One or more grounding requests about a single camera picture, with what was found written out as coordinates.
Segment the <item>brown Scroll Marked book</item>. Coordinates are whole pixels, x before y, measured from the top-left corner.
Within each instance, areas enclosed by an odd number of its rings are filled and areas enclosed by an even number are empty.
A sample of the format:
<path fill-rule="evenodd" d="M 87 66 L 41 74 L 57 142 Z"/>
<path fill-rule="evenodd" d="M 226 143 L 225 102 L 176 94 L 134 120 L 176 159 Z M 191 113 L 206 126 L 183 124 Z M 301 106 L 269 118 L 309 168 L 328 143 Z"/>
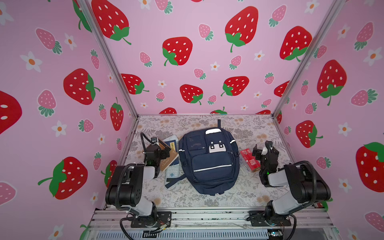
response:
<path fill-rule="evenodd" d="M 178 140 L 159 140 L 159 146 L 161 147 L 161 150 L 164 151 L 160 162 L 160 170 L 164 172 L 179 157 Z"/>

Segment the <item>navy blue student backpack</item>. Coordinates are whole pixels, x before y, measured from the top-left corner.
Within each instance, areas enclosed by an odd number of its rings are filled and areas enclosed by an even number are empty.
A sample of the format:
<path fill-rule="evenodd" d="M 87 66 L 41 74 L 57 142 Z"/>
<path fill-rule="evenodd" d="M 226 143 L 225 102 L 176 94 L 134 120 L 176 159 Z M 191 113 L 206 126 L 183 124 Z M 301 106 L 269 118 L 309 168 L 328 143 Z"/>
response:
<path fill-rule="evenodd" d="M 203 195 L 222 195 L 231 189 L 240 171 L 240 153 L 232 134 L 217 126 L 192 131 L 179 140 L 180 164 L 184 174 L 166 185 L 169 189 L 187 178 Z"/>

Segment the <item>blue book yellow label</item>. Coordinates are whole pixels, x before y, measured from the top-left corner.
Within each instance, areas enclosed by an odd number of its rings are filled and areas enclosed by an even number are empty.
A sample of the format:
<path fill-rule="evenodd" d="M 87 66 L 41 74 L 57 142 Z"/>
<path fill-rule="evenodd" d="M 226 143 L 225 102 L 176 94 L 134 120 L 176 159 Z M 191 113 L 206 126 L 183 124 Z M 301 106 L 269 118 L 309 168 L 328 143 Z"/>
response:
<path fill-rule="evenodd" d="M 166 139 L 163 140 L 164 143 L 166 143 L 168 146 L 171 147 L 171 149 L 175 150 L 176 152 L 179 149 L 179 139 L 176 135 L 172 135 Z"/>

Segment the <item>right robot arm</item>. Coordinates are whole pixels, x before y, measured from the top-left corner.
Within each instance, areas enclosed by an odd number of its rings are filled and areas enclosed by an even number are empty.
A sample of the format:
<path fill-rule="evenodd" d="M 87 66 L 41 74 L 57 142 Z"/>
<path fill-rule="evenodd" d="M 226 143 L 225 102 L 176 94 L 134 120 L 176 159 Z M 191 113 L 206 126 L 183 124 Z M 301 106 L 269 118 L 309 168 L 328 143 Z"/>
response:
<path fill-rule="evenodd" d="M 284 165 L 278 168 L 279 151 L 273 142 L 266 141 L 263 149 L 253 148 L 252 156 L 260 161 L 259 177 L 266 188 L 289 186 L 282 197 L 269 201 L 262 213 L 249 212 L 247 221 L 252 225 L 280 225 L 290 219 L 290 215 L 317 202 L 331 199 L 331 190 L 308 161 Z"/>

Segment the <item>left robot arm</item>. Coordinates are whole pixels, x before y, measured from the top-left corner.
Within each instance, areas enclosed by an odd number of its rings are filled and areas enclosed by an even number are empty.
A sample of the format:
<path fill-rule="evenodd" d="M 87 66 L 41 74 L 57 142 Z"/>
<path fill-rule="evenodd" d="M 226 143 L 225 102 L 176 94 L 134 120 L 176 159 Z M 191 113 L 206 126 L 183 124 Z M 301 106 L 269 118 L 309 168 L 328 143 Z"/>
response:
<path fill-rule="evenodd" d="M 134 220 L 153 225 L 158 220 L 157 208 L 142 197 L 143 180 L 157 178 L 161 160 L 168 158 L 170 151 L 167 145 L 151 144 L 144 150 L 144 164 L 117 166 L 107 188 L 106 204 L 127 211 Z"/>

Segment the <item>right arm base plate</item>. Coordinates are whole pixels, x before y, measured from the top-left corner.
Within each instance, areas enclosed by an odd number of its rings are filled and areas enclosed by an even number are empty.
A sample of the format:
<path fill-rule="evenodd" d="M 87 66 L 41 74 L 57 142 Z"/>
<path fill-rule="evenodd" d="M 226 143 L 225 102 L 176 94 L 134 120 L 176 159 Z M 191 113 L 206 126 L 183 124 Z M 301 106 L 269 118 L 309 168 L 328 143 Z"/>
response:
<path fill-rule="evenodd" d="M 266 211 L 249 211 L 246 221 L 251 222 L 253 227 L 289 227 L 292 225 L 288 215 L 266 213 Z"/>

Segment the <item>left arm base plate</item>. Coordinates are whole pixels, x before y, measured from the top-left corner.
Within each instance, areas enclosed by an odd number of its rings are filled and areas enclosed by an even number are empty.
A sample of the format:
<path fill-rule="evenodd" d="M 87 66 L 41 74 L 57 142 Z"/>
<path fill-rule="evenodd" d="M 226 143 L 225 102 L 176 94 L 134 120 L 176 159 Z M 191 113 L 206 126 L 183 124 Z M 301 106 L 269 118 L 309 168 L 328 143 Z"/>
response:
<path fill-rule="evenodd" d="M 172 212 L 156 212 L 146 217 L 137 217 L 131 222 L 131 228 L 160 228 L 169 226 L 172 220 Z"/>

